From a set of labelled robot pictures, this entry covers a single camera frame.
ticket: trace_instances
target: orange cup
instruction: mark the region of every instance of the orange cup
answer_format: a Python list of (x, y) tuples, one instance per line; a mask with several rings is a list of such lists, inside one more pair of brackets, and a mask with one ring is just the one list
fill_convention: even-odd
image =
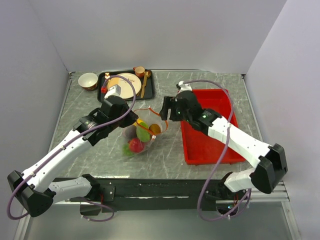
[(145, 76), (146, 70), (143, 66), (135, 66), (133, 70), (138, 78), (143, 78)]

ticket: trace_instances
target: white plate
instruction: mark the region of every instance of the white plate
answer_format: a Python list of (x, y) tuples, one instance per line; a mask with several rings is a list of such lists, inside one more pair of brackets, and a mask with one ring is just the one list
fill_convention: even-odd
[[(128, 72), (120, 73), (118, 75), (128, 79), (134, 87), (135, 94), (139, 93), (142, 84), (141, 84), (140, 79), (136, 75), (134, 75), (132, 73), (128, 73)], [(133, 93), (132, 88), (129, 85), (129, 83), (127, 83), (125, 80), (123, 80), (120, 77), (114, 77), (108, 81), (108, 83), (107, 83), (108, 90), (116, 84), (118, 84), (121, 87), (121, 94), (120, 94), (121, 98), (129, 99), (134, 96), (134, 93)]]

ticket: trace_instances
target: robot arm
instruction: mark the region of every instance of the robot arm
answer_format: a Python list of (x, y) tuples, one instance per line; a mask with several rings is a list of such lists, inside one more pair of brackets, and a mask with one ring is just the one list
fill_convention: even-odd
[[(7, 177), (13, 191), (24, 179), (30, 175), (33, 176), (16, 194), (16, 198), (32, 217), (41, 215), (54, 203), (76, 197), (92, 199), (99, 193), (99, 183), (89, 174), (67, 181), (53, 182), (53, 180), (63, 169), (72, 164), (77, 156), (93, 147), (101, 139), (106, 138), (115, 128), (128, 127), (138, 119), (138, 116), (131, 111), (122, 120), (91, 131), (76, 139), (68, 147), (64, 147), (64, 144), (84, 131), (115, 120), (129, 109), (126, 101), (117, 94), (116, 89), (110, 89), (108, 93), (109, 95), (104, 99), (101, 107), (82, 117), (68, 135), (43, 159), (22, 173), (13, 171)], [(63, 149), (63, 151), (48, 162), (41, 171), (34, 174), (35, 169), (58, 149)]]
[(187, 121), (192, 128), (226, 143), (227, 129), (230, 131), (229, 147), (246, 159), (252, 168), (229, 172), (222, 179), (224, 186), (235, 193), (243, 189), (257, 188), (270, 194), (288, 171), (285, 151), (282, 146), (271, 146), (261, 142), (231, 123), (213, 109), (202, 109), (189, 84), (180, 82), (175, 97), (164, 97), (160, 115), (162, 120)]

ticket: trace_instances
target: metal frame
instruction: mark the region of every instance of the metal frame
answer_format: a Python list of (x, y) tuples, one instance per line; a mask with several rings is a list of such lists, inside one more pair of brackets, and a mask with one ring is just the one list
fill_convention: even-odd
[[(157, 71), (208, 72), (208, 71), (202, 71), (202, 70), (184, 70), (184, 69), (157, 69)], [(70, 77), (69, 77), (67, 88), (66, 88), (66, 91), (65, 91), (65, 94), (64, 94), (61, 110), (60, 110), (60, 113), (59, 113), (59, 116), (58, 116), (58, 121), (56, 123), (55, 129), (54, 129), (54, 133), (53, 133), (53, 136), (52, 136), (52, 139), (51, 139), (49, 151), (52, 148), (53, 141), (54, 141), (54, 138), (55, 138), (55, 135), (56, 135), (56, 132), (57, 132), (57, 128), (58, 128), (58, 125), (59, 125), (59, 122), (60, 122), (60, 118), (61, 118), (61, 115), (62, 115), (62, 111), (64, 109), (64, 105), (65, 105), (65, 102), (66, 102), (66, 99), (67, 99), (67, 96), (68, 96), (68, 92), (69, 92), (69, 89), (70, 89), (70, 86), (71, 86), (71, 83), (72, 83), (72, 80), (73, 80), (72, 79), (73, 72), (70, 72), (69, 74), (70, 74)], [(244, 85), (244, 88), (245, 88), (245, 92), (246, 92), (246, 95), (247, 95), (247, 98), (248, 98), (248, 101), (249, 101), (249, 104), (250, 104), (250, 108), (251, 108), (251, 111), (252, 111), (252, 114), (253, 114), (253, 118), (254, 118), (254, 121), (255, 121), (255, 124), (256, 124), (259, 140), (262, 141), (263, 138), (262, 138), (262, 135), (261, 135), (261, 131), (259, 129), (259, 125), (258, 125), (258, 122), (257, 122), (257, 118), (256, 118), (256, 115), (255, 115), (255, 112), (254, 112), (250, 97), (249, 97), (247, 86), (245, 84), (244, 75), (242, 75), (242, 80), (243, 80), (243, 85)], [(276, 188), (274, 189), (274, 192), (272, 194), (264, 194), (264, 193), (259, 192), (255, 188), (252, 189), (252, 194), (251, 194), (250, 201), (253, 202), (253, 203), (254, 202), (281, 202), (282, 203), (282, 207), (283, 207), (283, 211), (284, 211), (284, 214), (285, 214), (285, 217), (286, 217), (286, 220), (287, 220), (287, 224), (288, 224), (291, 236), (292, 236), (292, 239), (294, 239), (294, 240), (302, 239), (301, 235), (300, 235), (300, 232), (299, 232), (299, 229), (298, 229), (298, 225), (296, 223), (296, 220), (295, 220), (295, 217), (294, 217), (294, 214), (293, 214), (293, 211), (291, 209), (291, 205), (289, 203), (290, 200), (289, 200), (289, 197), (288, 197), (288, 194), (287, 194), (287, 191), (286, 191), (286, 187), (285, 187), (285, 184), (283, 183), (283, 181), (281, 181), (276, 186)], [(217, 204), (227, 204), (227, 203), (231, 203), (231, 202), (232, 201), (230, 201), (230, 200), (217, 200), (216, 201)], [(79, 202), (79, 201), (71, 202), (71, 201), (67, 200), (67, 201), (58, 202), (56, 204), (58, 204), (58, 205), (70, 205), (70, 204), (72, 204), (72, 205), (74, 205), (74, 204), (76, 204), (76, 205), (85, 205), (87, 203), (86, 202)], [(30, 221), (30, 216), (27, 216), (27, 217), (25, 217), (25, 218), (23, 218), (23, 219), (21, 219), (19, 221), (19, 224), (18, 224), (18, 227), (17, 227), (17, 231), (15, 233), (14, 240), (23, 240), (25, 238), (25, 234), (26, 234), (26, 231), (27, 231), (27, 228), (28, 228), (28, 225), (29, 225), (29, 221)]]

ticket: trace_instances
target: food tray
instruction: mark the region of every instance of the food tray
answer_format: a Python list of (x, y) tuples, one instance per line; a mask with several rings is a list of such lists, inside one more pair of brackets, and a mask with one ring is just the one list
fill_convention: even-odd
[[(122, 70), (122, 71), (105, 71), (99, 74), (98, 77), (98, 94), (97, 98), (99, 102), (103, 102), (105, 98), (105, 93), (101, 92), (101, 87), (105, 82), (105, 75), (106, 73), (109, 73), (110, 76), (118, 75), (118, 74), (123, 74), (123, 73), (130, 73), (130, 74), (135, 74), (134, 70)], [(141, 81), (141, 85), (144, 83), (144, 78), (140, 77), (139, 78)], [(148, 99), (153, 99), (155, 97), (155, 84), (154, 84), (154, 75), (151, 72), (151, 76), (147, 79), (146, 81), (146, 86), (144, 90), (144, 97), (141, 98), (141, 94), (136, 97), (136, 101), (138, 100), (148, 100)], [(133, 97), (126, 99), (126, 101), (132, 101)]]

